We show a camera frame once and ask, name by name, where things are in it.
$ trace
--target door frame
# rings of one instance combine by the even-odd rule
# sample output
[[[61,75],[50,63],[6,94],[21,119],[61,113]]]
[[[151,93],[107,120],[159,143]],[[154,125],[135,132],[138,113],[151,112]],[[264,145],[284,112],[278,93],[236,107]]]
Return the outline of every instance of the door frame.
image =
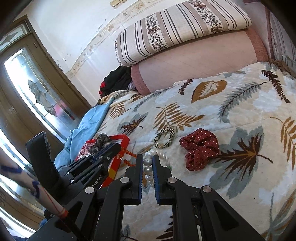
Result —
[[[18,25],[20,25],[21,23],[26,23],[27,26],[29,27],[29,32],[25,35],[23,35],[22,37],[25,37],[28,34],[33,34],[34,38],[36,39],[36,41],[38,42],[39,46],[41,47],[41,50],[44,52],[46,58],[49,60],[49,62],[51,63],[51,65],[57,70],[57,72],[59,73],[59,75],[61,76],[61,78],[64,80],[64,82],[68,85],[68,87],[75,93],[75,95],[81,100],[81,102],[85,105],[86,110],[90,110],[92,108],[92,106],[88,103],[88,101],[82,96],[82,94],[76,89],[76,87],[72,84],[72,82],[69,80],[69,78],[65,75],[65,73],[58,67],[58,65],[56,64],[56,62],[54,61],[54,59],[50,56],[50,54],[47,52],[46,48],[43,46],[41,40],[39,39],[37,33],[35,32],[33,26],[31,25],[28,16],[24,15],[22,17],[20,17],[19,19],[15,20],[9,27],[9,29],[7,29],[7,32],[11,31],[12,29],[14,29],[15,27],[17,27]],[[81,114],[81,113],[77,113],[74,110],[72,110],[73,113],[80,119],[82,119],[82,117],[84,116],[85,113]]]
[[[22,40],[31,37],[32,33],[24,35]],[[38,135],[41,131],[47,133],[51,145],[53,160],[62,151],[64,145],[58,138],[49,131],[37,116],[30,110],[30,107],[23,101],[4,66],[4,60],[8,56],[28,47],[28,41],[15,41],[12,48],[7,48],[0,55],[0,126],[6,138],[12,145],[30,161],[25,144],[28,140]]]

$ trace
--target bed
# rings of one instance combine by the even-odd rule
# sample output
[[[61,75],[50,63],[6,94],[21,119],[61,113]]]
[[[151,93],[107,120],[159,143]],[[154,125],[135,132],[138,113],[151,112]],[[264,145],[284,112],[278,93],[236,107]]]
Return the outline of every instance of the bed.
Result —
[[[144,154],[161,129],[173,127],[175,139],[163,149],[172,175],[194,187],[210,185],[266,240],[275,241],[296,209],[295,87],[290,74],[257,62],[147,96],[131,91],[118,98],[115,92],[101,100],[117,96],[94,138],[126,134],[127,149]],[[221,155],[203,170],[189,171],[179,140],[198,128],[216,135]],[[116,178],[127,167],[122,163]],[[143,178],[142,203],[124,209],[121,240],[168,241],[172,231],[171,207],[157,205],[154,188]]]

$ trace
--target leopard print hair tie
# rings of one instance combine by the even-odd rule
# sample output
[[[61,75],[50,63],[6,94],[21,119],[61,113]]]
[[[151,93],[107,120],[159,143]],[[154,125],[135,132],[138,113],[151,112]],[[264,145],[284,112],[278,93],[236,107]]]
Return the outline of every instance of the leopard print hair tie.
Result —
[[[169,139],[168,139],[168,142],[165,143],[165,144],[158,144],[157,141],[159,140],[159,138],[162,136],[162,134],[163,134],[164,132],[167,132],[167,131],[170,132],[170,137],[169,137]],[[167,127],[167,128],[162,129],[162,130],[157,134],[157,136],[156,136],[155,139],[154,139],[155,147],[156,147],[156,148],[163,149],[163,148],[165,148],[165,147],[170,146],[170,145],[172,144],[172,142],[173,142],[174,137],[175,137],[175,131],[174,131],[174,128],[173,128],[173,127]]]

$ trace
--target leaf pattern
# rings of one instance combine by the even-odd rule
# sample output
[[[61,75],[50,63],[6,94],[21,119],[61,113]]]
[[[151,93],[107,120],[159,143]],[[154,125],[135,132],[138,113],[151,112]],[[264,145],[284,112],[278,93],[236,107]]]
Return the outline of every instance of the leaf pattern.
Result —
[[[253,81],[253,83],[247,83],[245,86],[238,87],[237,90],[231,92],[226,96],[226,100],[223,102],[219,109],[219,118],[220,121],[224,123],[229,123],[229,119],[227,118],[229,111],[233,109],[234,106],[238,105],[239,102],[243,100],[247,100],[252,97],[252,93],[257,92],[261,89],[261,85],[267,82],[263,82],[261,84],[257,84]]]
[[[144,104],[146,101],[150,100],[151,98],[154,98],[154,97],[157,97],[159,96],[160,94],[166,92],[167,90],[173,88],[173,86],[170,86],[169,88],[166,88],[166,89],[163,89],[163,90],[158,90],[158,91],[155,91],[153,92],[152,94],[148,95],[146,99],[142,100],[140,103],[138,103],[134,109],[133,109],[133,112],[137,112],[138,108]]]
[[[144,127],[140,126],[140,123],[146,118],[147,115],[148,112],[141,116],[140,114],[136,114],[130,122],[119,124],[117,130],[120,131],[121,134],[126,134],[128,136],[133,133],[137,127],[141,127],[142,129],[144,129]]]
[[[228,78],[228,77],[232,76],[232,74],[246,74],[246,72],[243,70],[239,70],[239,71],[234,71],[234,72],[225,72],[222,74],[218,74],[216,76],[224,75],[224,78]]]
[[[121,90],[118,91],[118,93],[116,95],[113,96],[113,101],[118,100],[119,98],[126,96],[128,94],[128,92],[130,92],[129,90]]]
[[[128,240],[134,240],[134,241],[139,241],[137,239],[131,238],[131,228],[129,225],[126,225],[123,230],[121,230],[120,234],[120,241],[128,241]]]
[[[148,152],[153,146],[154,146],[154,144],[150,144],[148,146],[145,146],[140,151],[138,151],[137,154],[144,154],[145,152]]]
[[[284,91],[283,88],[281,86],[281,83],[279,82],[279,80],[277,80],[276,78],[278,78],[278,76],[276,75],[276,73],[268,71],[268,70],[261,70],[262,74],[264,74],[266,77],[268,77],[269,81],[271,81],[271,83],[274,85],[274,88],[276,89],[279,97],[281,98],[281,100],[284,99],[284,101],[286,103],[291,103],[286,96],[284,95]]]
[[[269,228],[263,234],[261,234],[261,236],[264,239],[266,239],[268,241],[276,241],[278,239],[279,235],[281,235],[281,233],[288,226],[288,224],[290,223],[292,216],[294,214],[292,212],[290,215],[288,215],[289,211],[291,210],[292,204],[295,201],[295,193],[296,193],[296,190],[294,192],[292,192],[292,194],[289,196],[289,198],[285,201],[285,203],[281,207],[280,211],[278,212],[278,214],[276,215],[274,220],[272,220],[274,192],[272,193],[271,206],[270,206],[270,211],[269,211]]]
[[[114,119],[116,117],[119,117],[121,115],[123,115],[124,112],[127,112],[129,109],[125,108],[124,103],[119,103],[117,105],[115,105],[114,107],[112,107],[112,109],[110,110],[110,118]]]
[[[134,95],[132,95],[132,103],[133,102],[135,102],[136,100],[138,100],[138,99],[141,99],[141,98],[143,98],[144,96],[143,95],[140,95],[140,94],[134,94]]]
[[[220,189],[233,180],[227,195],[233,198],[241,193],[250,182],[254,171],[257,170],[259,157],[273,163],[270,158],[259,154],[263,139],[262,126],[252,130],[249,135],[246,130],[237,128],[230,144],[219,146],[221,155],[213,165],[218,170],[210,178],[209,186]]]
[[[179,91],[178,91],[178,93],[180,94],[180,95],[183,95],[184,94],[184,90],[186,89],[186,87],[188,86],[188,85],[190,85],[191,83],[192,83],[192,79],[189,79],[189,80],[187,80],[184,84],[182,84],[182,86],[181,86],[181,88],[179,89]]]
[[[196,225],[199,225],[197,214],[195,214],[195,223]],[[165,233],[158,236],[156,239],[163,239],[161,241],[173,241],[174,240],[174,226],[173,226],[173,220],[168,224],[170,227],[165,230]]]
[[[265,65],[266,70],[270,71],[274,69],[274,71],[277,71],[278,66],[275,64],[276,62],[274,60],[268,61],[268,62],[260,62],[261,64]]]
[[[220,81],[206,81],[201,82],[194,90],[191,103],[196,102],[197,100],[201,100],[207,98],[211,95],[215,95],[220,93],[222,90],[226,88],[227,82],[225,80]]]
[[[165,108],[157,107],[161,109],[161,111],[157,114],[154,121],[154,129],[158,127],[157,132],[166,127],[173,127],[176,132],[178,132],[178,128],[183,131],[184,126],[192,127],[190,125],[193,121],[198,121],[203,118],[205,115],[187,115],[183,114],[183,112],[179,109],[180,106],[178,104],[172,103]]]
[[[287,162],[292,158],[292,170],[294,171],[296,160],[296,122],[291,116],[282,122],[279,118],[271,117],[282,123],[281,142],[284,145],[284,152],[287,151]]]
[[[292,69],[290,69],[284,61],[272,59],[271,63],[276,65],[276,67],[279,68],[279,70],[282,71],[284,75],[285,75],[285,72],[287,72],[289,74],[290,79],[296,78],[296,73]]]

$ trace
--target striped pillow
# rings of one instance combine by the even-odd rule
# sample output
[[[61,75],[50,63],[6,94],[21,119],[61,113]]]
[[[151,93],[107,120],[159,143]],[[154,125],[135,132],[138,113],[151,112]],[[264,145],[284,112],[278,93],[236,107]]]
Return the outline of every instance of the striped pillow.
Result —
[[[228,0],[189,0],[134,23],[117,37],[120,65],[131,66],[173,45],[251,26],[249,16]]]
[[[296,48],[292,40],[273,14],[270,23],[275,59],[284,61],[293,72],[296,72]]]

